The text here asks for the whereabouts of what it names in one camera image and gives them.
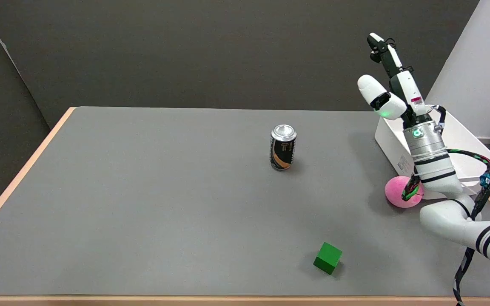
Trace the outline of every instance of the pink ball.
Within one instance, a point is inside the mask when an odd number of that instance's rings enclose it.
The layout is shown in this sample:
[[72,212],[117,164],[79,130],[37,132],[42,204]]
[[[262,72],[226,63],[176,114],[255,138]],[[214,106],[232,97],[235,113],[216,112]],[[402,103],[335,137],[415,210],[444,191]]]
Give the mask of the pink ball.
[[407,176],[397,176],[396,178],[391,178],[385,185],[385,196],[387,196],[389,202],[394,206],[410,208],[416,206],[421,201],[422,195],[424,194],[422,183],[419,183],[419,191],[409,201],[402,200],[402,192],[409,180],[410,178]]

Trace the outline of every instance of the white wall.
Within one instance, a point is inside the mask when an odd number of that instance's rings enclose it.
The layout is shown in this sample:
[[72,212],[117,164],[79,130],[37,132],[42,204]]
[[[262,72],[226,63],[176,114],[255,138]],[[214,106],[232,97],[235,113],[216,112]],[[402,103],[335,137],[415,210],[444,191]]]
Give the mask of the white wall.
[[426,102],[443,105],[476,137],[490,138],[490,0],[480,0]]

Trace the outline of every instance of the wooden table edge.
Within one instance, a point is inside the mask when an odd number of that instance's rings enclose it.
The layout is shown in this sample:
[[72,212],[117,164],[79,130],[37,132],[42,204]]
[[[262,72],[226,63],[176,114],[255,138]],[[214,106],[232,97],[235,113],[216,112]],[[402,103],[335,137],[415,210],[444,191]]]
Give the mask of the wooden table edge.
[[[490,297],[464,298],[467,306],[490,306]],[[397,296],[0,296],[0,306],[455,306],[454,297]]]
[[[15,178],[10,182],[5,191],[0,195],[0,209],[5,204],[6,200],[16,189],[18,184],[26,176],[29,169],[35,164],[39,156],[46,149],[50,141],[56,133],[62,128],[63,124],[68,120],[71,113],[76,107],[70,107],[64,115],[58,120],[54,128],[49,132],[41,145],[35,150],[26,164],[20,169]],[[487,297],[469,297],[466,298],[467,305],[482,305],[490,306],[490,298]],[[91,302],[107,302],[111,305],[199,305],[204,302],[218,305],[234,306],[238,304],[280,304],[286,305],[331,305],[331,306],[362,306],[375,303],[376,306],[400,306],[400,305],[454,305],[454,297],[400,297],[400,296],[0,296],[0,305],[5,305],[10,302],[26,302],[27,304],[83,304]]]
[[46,149],[50,141],[52,141],[52,138],[58,133],[62,125],[66,120],[68,120],[69,116],[71,113],[74,111],[76,107],[70,107],[68,110],[64,113],[64,115],[58,120],[58,123],[54,126],[54,128],[49,132],[49,134],[46,136],[45,140],[39,145],[39,147],[33,152],[33,155],[28,159],[26,164],[20,169],[18,174],[12,179],[10,184],[7,186],[5,191],[0,195],[0,209],[5,204],[6,200],[9,198],[9,196],[12,194],[12,192],[16,189],[18,184],[22,181],[24,176],[28,173],[29,169],[35,164],[41,153]]

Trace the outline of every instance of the black can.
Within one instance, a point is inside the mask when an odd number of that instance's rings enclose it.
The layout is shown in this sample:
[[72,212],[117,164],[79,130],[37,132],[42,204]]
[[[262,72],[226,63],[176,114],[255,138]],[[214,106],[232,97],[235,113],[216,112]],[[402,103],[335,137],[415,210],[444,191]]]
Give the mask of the black can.
[[270,163],[276,170],[286,170],[292,165],[296,131],[288,124],[280,124],[272,130]]

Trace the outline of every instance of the metal cylinder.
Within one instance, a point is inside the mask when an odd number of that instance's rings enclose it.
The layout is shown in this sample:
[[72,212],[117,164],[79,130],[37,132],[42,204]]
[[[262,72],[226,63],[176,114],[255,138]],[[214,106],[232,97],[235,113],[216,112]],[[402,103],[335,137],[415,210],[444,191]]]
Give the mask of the metal cylinder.
[[435,127],[434,121],[428,121],[404,130],[404,137],[414,160],[438,154],[445,147],[442,136]]

